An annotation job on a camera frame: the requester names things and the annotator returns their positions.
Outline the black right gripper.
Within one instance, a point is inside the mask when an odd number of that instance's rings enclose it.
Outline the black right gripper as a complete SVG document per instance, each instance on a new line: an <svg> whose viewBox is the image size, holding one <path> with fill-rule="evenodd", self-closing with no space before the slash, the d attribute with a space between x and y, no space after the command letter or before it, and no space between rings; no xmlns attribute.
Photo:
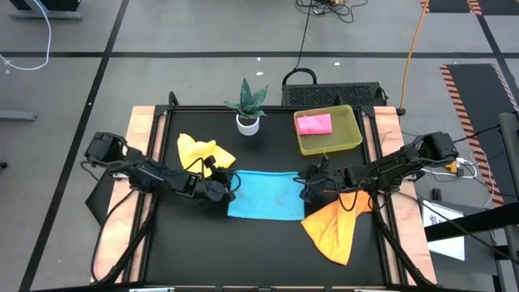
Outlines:
<svg viewBox="0 0 519 292"><path fill-rule="evenodd" d="M342 193L351 191L353 188L344 169L334 171L321 170L309 178L296 176L294 181L305 186L311 185L311 189L304 188L300 193L300 198L304 202L311 202L313 195L339 196Z"/></svg>

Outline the blue microfiber towel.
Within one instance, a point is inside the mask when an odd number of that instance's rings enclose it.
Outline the blue microfiber towel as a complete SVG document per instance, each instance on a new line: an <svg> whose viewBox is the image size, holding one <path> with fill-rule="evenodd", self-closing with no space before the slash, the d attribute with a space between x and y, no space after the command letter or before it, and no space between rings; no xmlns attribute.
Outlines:
<svg viewBox="0 0 519 292"><path fill-rule="evenodd" d="M299 197L304 186L295 182L297 172L237 170L231 179L235 199L227 216L256 220L301 221L305 203Z"/></svg>

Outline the green translucent plastic tray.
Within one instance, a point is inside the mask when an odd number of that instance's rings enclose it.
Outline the green translucent plastic tray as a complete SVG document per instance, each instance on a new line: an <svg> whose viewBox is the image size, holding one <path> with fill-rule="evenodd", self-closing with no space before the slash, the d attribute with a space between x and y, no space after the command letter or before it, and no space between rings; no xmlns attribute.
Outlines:
<svg viewBox="0 0 519 292"><path fill-rule="evenodd" d="M296 118L318 114L331 115L332 133L327 135L300 135ZM359 146L363 141L355 112L350 105L335 105L296 111L294 113L294 126L300 153L303 156L350 150Z"/></svg>

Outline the pink microfiber towel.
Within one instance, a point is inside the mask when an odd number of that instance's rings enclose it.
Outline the pink microfiber towel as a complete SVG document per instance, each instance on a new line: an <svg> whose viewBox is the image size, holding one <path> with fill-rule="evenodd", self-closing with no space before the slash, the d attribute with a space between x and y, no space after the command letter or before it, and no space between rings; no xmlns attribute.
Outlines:
<svg viewBox="0 0 519 292"><path fill-rule="evenodd" d="M296 118L296 125L300 135L327 135L332 133L332 119L330 114L318 114Z"/></svg>

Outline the orange microfiber towel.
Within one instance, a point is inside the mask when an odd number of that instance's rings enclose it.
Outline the orange microfiber towel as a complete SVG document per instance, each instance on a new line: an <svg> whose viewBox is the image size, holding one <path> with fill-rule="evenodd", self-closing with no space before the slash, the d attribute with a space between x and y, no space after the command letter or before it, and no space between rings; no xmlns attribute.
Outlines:
<svg viewBox="0 0 519 292"><path fill-rule="evenodd" d="M336 264L347 265L357 217L370 213L370 204L365 191L341 193L339 199L306 217L301 225L323 256Z"/></svg>

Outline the yellow microfiber towel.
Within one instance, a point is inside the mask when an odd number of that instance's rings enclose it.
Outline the yellow microfiber towel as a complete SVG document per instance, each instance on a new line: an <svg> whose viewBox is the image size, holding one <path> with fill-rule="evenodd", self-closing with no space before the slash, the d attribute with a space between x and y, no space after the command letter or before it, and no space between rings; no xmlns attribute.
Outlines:
<svg viewBox="0 0 519 292"><path fill-rule="evenodd" d="M209 156L215 158L214 165L217 168L228 169L236 162L236 158L219 146L215 140L195 141L188 134L181 133L177 146L182 167L192 173L204 174L205 178L212 175L211 169L204 165L204 160Z"/></svg>

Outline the snake plant in white pot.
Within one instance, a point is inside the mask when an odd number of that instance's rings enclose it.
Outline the snake plant in white pot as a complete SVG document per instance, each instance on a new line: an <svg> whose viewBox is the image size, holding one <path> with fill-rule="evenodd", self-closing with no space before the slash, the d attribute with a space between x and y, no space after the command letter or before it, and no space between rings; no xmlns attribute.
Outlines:
<svg viewBox="0 0 519 292"><path fill-rule="evenodd" d="M225 101L224 105L236 112L235 122L238 131L244 136L253 136L260 129L260 118L266 116L262 105L268 94L269 86L252 92L247 79L242 80L238 103Z"/></svg>

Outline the black perforated computer case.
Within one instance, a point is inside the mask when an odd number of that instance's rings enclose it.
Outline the black perforated computer case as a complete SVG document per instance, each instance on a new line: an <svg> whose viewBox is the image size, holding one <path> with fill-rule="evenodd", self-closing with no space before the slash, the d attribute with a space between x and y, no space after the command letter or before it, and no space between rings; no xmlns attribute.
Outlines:
<svg viewBox="0 0 519 292"><path fill-rule="evenodd" d="M284 106L386 106L388 95L378 82L283 85Z"/></svg>

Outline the white paper sheet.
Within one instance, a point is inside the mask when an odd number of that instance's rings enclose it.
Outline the white paper sheet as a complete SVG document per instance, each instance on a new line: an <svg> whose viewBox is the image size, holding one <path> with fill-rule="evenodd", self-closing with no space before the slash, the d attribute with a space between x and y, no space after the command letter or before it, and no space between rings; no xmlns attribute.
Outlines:
<svg viewBox="0 0 519 292"><path fill-rule="evenodd" d="M422 202L422 223L424 227L436 225L463 217L464 213L424 200ZM429 250L456 260L465 260L465 238L458 236L428 242Z"/></svg>

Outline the black metal bar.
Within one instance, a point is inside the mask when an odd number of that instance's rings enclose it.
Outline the black metal bar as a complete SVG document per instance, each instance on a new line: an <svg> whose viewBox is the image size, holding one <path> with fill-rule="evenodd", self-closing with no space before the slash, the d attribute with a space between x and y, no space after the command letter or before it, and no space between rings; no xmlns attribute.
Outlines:
<svg viewBox="0 0 519 292"><path fill-rule="evenodd" d="M519 202L425 227L427 241L470 235L482 231L519 225Z"/></svg>

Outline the grey desk foot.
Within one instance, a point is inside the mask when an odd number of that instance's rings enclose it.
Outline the grey desk foot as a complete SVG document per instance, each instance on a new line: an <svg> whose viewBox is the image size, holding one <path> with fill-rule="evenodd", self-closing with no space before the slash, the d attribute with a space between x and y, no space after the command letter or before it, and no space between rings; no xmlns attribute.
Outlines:
<svg viewBox="0 0 519 292"><path fill-rule="evenodd" d="M30 111L1 110L0 121L34 122L37 115Z"/></svg>

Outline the grey desk base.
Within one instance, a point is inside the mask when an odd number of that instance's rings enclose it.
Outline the grey desk base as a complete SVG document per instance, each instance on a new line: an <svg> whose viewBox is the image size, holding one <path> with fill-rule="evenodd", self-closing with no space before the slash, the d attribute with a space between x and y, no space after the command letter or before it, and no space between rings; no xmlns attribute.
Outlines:
<svg viewBox="0 0 519 292"><path fill-rule="evenodd" d="M41 0L21 0L27 9L16 7L15 11L8 15L12 19L67 19L81 20L79 11L56 11L49 9Z"/></svg>

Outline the black aluminium table frame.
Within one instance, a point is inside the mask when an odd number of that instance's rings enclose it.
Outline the black aluminium table frame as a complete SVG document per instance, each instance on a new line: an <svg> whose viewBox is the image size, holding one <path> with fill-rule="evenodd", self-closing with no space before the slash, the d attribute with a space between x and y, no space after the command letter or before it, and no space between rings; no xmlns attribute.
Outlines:
<svg viewBox="0 0 519 292"><path fill-rule="evenodd" d="M234 112L224 106L160 106L158 113L165 119L157 136L159 159L172 168L180 165L176 140L182 133L215 140L236 156L239 170L298 171L312 163L299 151L290 107L267 107L251 137L238 132ZM358 220L346 266L325 259L297 221L232 218L224 205L169 193L159 195L155 214L139 272L149 285L331 290L411 281L401 261L390 259L390 248L370 214Z"/></svg>

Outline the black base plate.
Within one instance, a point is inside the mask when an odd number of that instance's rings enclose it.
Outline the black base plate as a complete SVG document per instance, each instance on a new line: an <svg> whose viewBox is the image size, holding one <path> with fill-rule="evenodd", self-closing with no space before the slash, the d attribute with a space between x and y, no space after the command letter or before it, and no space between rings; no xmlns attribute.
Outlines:
<svg viewBox="0 0 519 292"><path fill-rule="evenodd" d="M115 179L108 173L103 173L92 192L85 200L85 204L99 225L107 217Z"/></svg>

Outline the black upright post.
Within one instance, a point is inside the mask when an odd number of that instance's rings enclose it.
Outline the black upright post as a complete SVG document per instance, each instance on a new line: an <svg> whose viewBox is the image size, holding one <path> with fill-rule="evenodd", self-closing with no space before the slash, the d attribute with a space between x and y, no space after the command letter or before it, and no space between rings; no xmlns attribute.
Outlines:
<svg viewBox="0 0 519 292"><path fill-rule="evenodd" d="M519 292L519 112L499 114L499 123L516 199L500 207L500 219Z"/></svg>

